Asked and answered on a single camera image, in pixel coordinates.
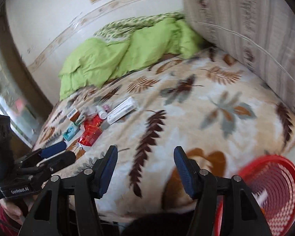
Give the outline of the person left hand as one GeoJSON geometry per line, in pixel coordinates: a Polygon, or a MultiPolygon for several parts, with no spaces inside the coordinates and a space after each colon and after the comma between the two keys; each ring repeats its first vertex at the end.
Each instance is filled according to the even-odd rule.
{"type": "MultiPolygon", "coordinates": [[[[32,208],[34,202],[38,195],[33,195],[30,197],[25,197],[24,202],[28,207],[28,211],[32,208]]],[[[25,216],[23,215],[22,211],[18,206],[16,206],[12,201],[7,199],[0,199],[0,205],[5,211],[5,213],[15,222],[22,225],[25,221],[25,216]]]]}

